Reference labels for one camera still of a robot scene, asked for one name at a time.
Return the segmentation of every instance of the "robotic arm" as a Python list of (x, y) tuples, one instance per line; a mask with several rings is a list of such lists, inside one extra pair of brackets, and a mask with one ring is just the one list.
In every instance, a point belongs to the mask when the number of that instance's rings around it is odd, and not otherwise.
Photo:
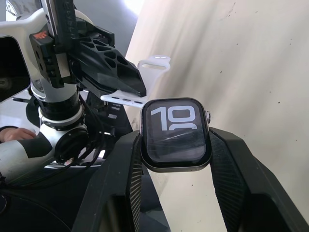
[[(28, 38), (18, 33), (12, 35), (20, 44), (29, 70), (31, 90), (40, 106), (41, 127), (33, 141), (0, 145), (0, 170), (6, 183), (53, 160), (65, 162), (76, 158), (84, 147), (91, 146), (93, 141), (89, 141), (84, 123), (86, 105), (79, 99), (78, 88), (87, 88), (98, 98), (108, 98), (109, 102), (142, 107), (147, 101), (140, 72), (114, 48), (112, 33), (92, 25), (85, 15), (74, 9), (72, 0), (43, 0), (42, 5), (43, 9), (30, 18), (10, 22), (12, 28), (21, 24), (26, 33), (42, 25), (40, 31)], [(1, 32), (12, 34), (7, 24)], [(149, 91), (158, 76), (148, 77), (153, 79), (150, 84), (146, 80)]]

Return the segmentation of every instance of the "textured black surface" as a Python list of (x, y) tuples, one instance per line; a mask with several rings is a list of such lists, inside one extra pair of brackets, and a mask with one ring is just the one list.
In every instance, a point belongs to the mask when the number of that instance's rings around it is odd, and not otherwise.
[(247, 186), (225, 143), (210, 133), (211, 172), (216, 196), (228, 232), (238, 231)]
[(140, 160), (140, 141), (135, 143), (133, 150), (132, 175), (130, 184), (130, 203), (135, 231), (139, 231), (140, 224), (140, 201), (141, 201), (141, 175), (142, 166)]
[(138, 131), (121, 137), (105, 162), (93, 174), (76, 217), (73, 232), (119, 232), (135, 231), (130, 199), (131, 179), (140, 143)]
[(232, 133), (210, 128), (211, 171), (229, 232), (309, 232), (275, 175)]
[(100, 97), (121, 90), (146, 96), (146, 87), (140, 72), (114, 48), (112, 33), (86, 24), (86, 32), (80, 31), (76, 47), (69, 52), (71, 72), (89, 91)]

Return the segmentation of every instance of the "number 10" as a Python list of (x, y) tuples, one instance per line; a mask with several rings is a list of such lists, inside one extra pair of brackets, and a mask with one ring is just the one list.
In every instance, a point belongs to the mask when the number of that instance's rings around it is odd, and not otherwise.
[[(189, 110), (190, 116), (189, 117), (178, 117), (174, 118), (173, 116), (173, 111), (174, 110)], [(156, 113), (161, 113), (161, 127), (163, 131), (168, 130), (168, 123), (166, 119), (166, 107), (162, 106), (159, 107), (155, 110), (151, 111), (151, 115), (155, 115)], [(190, 105), (185, 105), (185, 106), (171, 106), (168, 109), (168, 119), (170, 122), (192, 122), (195, 119), (195, 111), (194, 108)], [(169, 131), (179, 129), (179, 128), (192, 128), (197, 129), (196, 124), (194, 123), (174, 123), (170, 125)]]

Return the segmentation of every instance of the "wire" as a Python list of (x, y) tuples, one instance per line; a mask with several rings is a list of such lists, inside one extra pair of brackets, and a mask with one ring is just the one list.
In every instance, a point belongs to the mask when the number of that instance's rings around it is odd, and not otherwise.
[[(76, 165), (76, 166), (71, 166), (70, 168), (85, 168), (86, 165), (84, 164), (87, 164), (87, 162), (83, 163), (83, 165), (79, 166), (79, 165)], [(96, 165), (91, 165), (92, 168), (98, 168), (100, 167), (102, 164), (99, 163), (99, 164), (96, 164)], [(65, 167), (65, 165), (58, 165), (58, 164), (49, 164), (47, 166), (45, 166), (45, 168), (50, 168), (50, 169), (60, 169), (60, 168), (63, 168)]]
[[(46, 188), (49, 188), (49, 187), (52, 187), (52, 186), (55, 186), (55, 185), (58, 185), (60, 183), (63, 183), (65, 181), (68, 181), (78, 175), (80, 175), (81, 173), (83, 173), (84, 171), (86, 171), (88, 168), (91, 167), (92, 164), (95, 163), (95, 161), (97, 160), (99, 154), (100, 154), (100, 151), (102, 150), (103, 146), (104, 146), (104, 127), (102, 125), (102, 123), (100, 122), (100, 119), (98, 118), (98, 116), (96, 114), (94, 114), (92, 112), (92, 110), (89, 108), (89, 106), (86, 104), (86, 102), (84, 101), (84, 99), (82, 98), (82, 96), (80, 95), (79, 96), (79, 99), (80, 99), (80, 102), (81, 104), (84, 106), (85, 108), (85, 111), (93, 118), (94, 122), (96, 123), (97, 127), (99, 127), (99, 130), (96, 130), (96, 135), (95, 135), (95, 139), (94, 141), (92, 141), (91, 145), (89, 148), (87, 148), (87, 150), (78, 158), (76, 159), (75, 161), (73, 161), (72, 163), (70, 163), (69, 165), (53, 172), (52, 174), (48, 175), (48, 176), (44, 176), (44, 177), (41, 177), (41, 178), (38, 178), (34, 181), (31, 181), (29, 183), (26, 183), (22, 186), (14, 186), (14, 185), (8, 185), (6, 183), (3, 183), (3, 185), (9, 189), (26, 189), (26, 190), (34, 190), (34, 189), (46, 189)], [(94, 153), (94, 158), (93, 160), (88, 164), (86, 165), (79, 173), (77, 173), (76, 175), (73, 175), (71, 177), (68, 177), (64, 180), (61, 180), (60, 182), (56, 182), (56, 183), (52, 183), (50, 185), (46, 185), (46, 186), (33, 186), (33, 185), (36, 185), (42, 181), (45, 181), (47, 179), (50, 179), (62, 172), (64, 172), (65, 170), (67, 170), (69, 167), (71, 167), (72, 165), (76, 164), (77, 162), (80, 162), (82, 159), (86, 158), (92, 151), (93, 149), (98, 145), (98, 148), (96, 149), (95, 153)]]
[(51, 208), (49, 207), (48, 205), (42, 203), (42, 202), (39, 202), (37, 201), (36, 199), (32, 199), (22, 193), (16, 193), (14, 191), (11, 191), (11, 190), (8, 190), (8, 189), (0, 189), (0, 192), (4, 195), (8, 195), (8, 196), (13, 196), (13, 197), (17, 197), (19, 199), (22, 199), (24, 201), (27, 201), (27, 202), (30, 202), (30, 203), (33, 203), (37, 206), (39, 206), (40, 208), (46, 210), (48, 213), (50, 213), (51, 215), (53, 215), (59, 222), (61, 222), (61, 224), (66, 228), (68, 229), (68, 231), (71, 231), (70, 227), (64, 222), (64, 220), (62, 220), (58, 215), (57, 213)]

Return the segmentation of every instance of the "white wall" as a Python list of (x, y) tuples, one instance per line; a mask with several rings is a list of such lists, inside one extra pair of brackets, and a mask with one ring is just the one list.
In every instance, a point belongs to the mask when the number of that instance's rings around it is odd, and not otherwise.
[[(201, 101), (211, 126), (242, 137), (307, 222), (308, 12), (307, 0), (148, 0), (127, 53), (134, 63), (170, 56), (155, 96)], [(172, 231), (224, 230), (209, 169), (153, 176)]]

